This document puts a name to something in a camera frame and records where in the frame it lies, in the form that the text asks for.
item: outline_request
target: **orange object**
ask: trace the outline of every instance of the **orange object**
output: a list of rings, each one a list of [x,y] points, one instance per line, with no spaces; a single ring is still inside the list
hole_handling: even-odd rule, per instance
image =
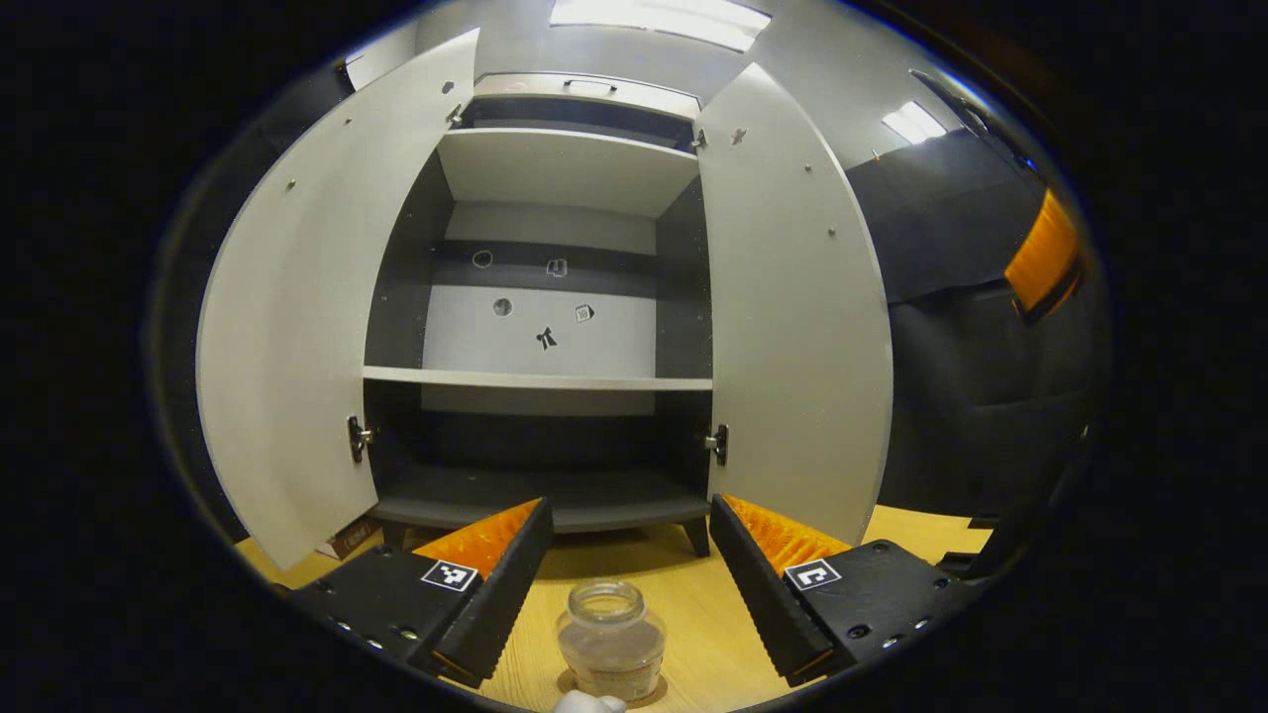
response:
[[[489,572],[497,566],[498,559],[502,558],[506,548],[511,546],[511,540],[515,539],[540,501],[539,497],[489,515],[478,523],[472,523],[437,540],[429,542],[415,549],[413,553],[473,567],[479,570],[481,576],[487,580]]]
[[[784,570],[820,557],[850,549],[850,546],[819,530],[808,528],[791,518],[767,510],[752,502],[723,494],[723,499],[735,511],[735,516],[748,530],[753,542],[762,548],[766,561],[779,576]]]
[[[1080,250],[1074,221],[1051,190],[1044,193],[1035,225],[1017,255],[1004,268],[1004,279],[1017,294],[1018,313],[1035,318],[1055,310],[1074,292]]]

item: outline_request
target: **door hinge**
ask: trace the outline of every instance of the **door hinge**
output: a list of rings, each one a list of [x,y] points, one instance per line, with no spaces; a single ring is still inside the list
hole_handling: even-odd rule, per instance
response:
[[[363,429],[356,421],[356,416],[347,417],[347,445],[353,449],[353,462],[361,462],[361,452],[365,445],[374,443],[374,429]]]
[[[718,424],[718,433],[705,436],[705,450],[718,457],[718,464],[727,464],[727,424]]]

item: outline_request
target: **jar rim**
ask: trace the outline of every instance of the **jar rim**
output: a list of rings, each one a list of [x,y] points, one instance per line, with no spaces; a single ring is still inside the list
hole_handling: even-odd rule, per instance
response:
[[[596,600],[619,600],[623,605],[610,609],[596,609],[587,603]],[[591,580],[578,584],[568,592],[568,617],[578,624],[600,628],[626,627],[647,614],[643,592],[634,585],[621,580]]]

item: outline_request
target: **drawer handle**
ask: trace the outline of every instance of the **drawer handle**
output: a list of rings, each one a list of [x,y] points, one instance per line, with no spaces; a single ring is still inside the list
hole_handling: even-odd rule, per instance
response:
[[[606,81],[598,81],[596,79],[566,79],[566,80],[563,80],[563,85],[564,86],[572,86],[572,82],[574,82],[574,81],[587,81],[590,84],[602,84],[602,85],[607,86],[607,91],[616,91],[616,85],[615,84],[609,84]]]

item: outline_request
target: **fluorescent light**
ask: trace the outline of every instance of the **fluorescent light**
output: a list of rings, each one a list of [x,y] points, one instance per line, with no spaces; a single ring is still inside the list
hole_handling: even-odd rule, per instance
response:
[[[771,18],[727,0],[557,0],[552,25],[611,25],[680,34],[741,52]]]
[[[915,126],[921,127],[921,131],[924,132],[926,138],[936,138],[947,132],[932,114],[924,110],[924,107],[921,107],[915,101],[903,104],[903,108],[898,113],[915,122]]]
[[[898,112],[885,114],[881,123],[898,132],[898,134],[905,138],[908,143],[919,143],[927,138],[915,122],[903,114],[899,114]]]
[[[903,104],[902,109],[885,114],[881,123],[894,129],[908,143],[919,143],[926,138],[936,138],[947,132],[932,114],[915,101],[908,101]]]

